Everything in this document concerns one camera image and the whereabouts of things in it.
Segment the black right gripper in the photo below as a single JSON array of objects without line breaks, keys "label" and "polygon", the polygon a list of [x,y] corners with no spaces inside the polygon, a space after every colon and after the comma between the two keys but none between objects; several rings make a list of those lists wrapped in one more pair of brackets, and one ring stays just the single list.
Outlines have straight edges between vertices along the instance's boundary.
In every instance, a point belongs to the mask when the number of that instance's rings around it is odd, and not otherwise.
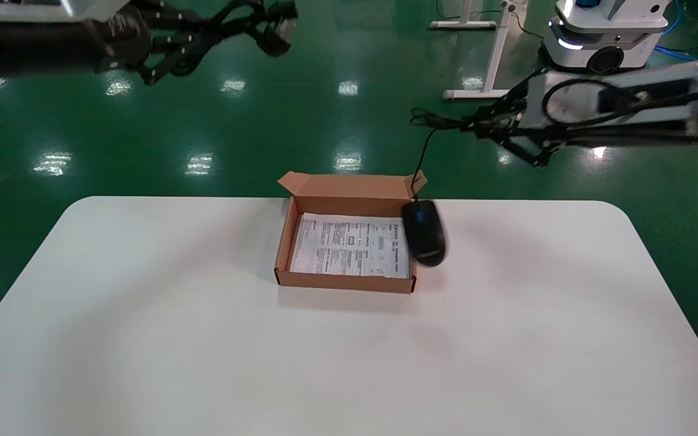
[{"label": "black right gripper", "polygon": [[[610,136],[610,114],[600,103],[610,97],[606,78],[537,70],[496,102],[464,118],[479,140],[492,140],[533,167],[545,167],[565,142],[596,143]],[[537,147],[532,153],[513,138],[523,136]]]}]

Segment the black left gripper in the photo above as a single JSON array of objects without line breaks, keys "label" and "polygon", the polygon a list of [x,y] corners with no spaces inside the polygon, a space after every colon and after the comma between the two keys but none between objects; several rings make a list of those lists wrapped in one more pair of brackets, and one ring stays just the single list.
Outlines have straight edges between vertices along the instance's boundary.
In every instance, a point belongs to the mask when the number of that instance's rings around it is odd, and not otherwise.
[{"label": "black left gripper", "polygon": [[[231,12],[234,1],[225,3],[215,16],[202,17],[192,9],[175,8],[166,1],[138,1],[138,7],[124,7],[110,18],[87,19],[85,28],[99,55],[95,72],[136,69],[142,64],[142,79],[155,85],[167,75],[186,77],[205,55],[234,34],[215,32]],[[189,31],[156,36],[153,31]],[[152,55],[162,59],[152,66],[144,61]]]}]

